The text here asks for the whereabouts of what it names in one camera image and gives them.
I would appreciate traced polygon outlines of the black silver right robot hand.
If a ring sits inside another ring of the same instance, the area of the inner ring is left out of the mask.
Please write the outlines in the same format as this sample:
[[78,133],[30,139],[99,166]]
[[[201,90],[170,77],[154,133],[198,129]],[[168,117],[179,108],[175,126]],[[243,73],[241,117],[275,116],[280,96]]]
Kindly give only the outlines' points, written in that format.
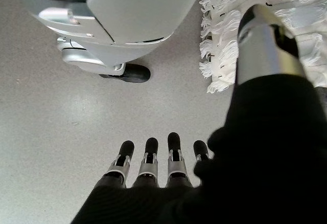
[[223,127],[194,144],[200,179],[167,188],[146,175],[126,188],[104,174],[73,223],[325,223],[326,115],[295,36],[263,5],[243,15],[230,107]]

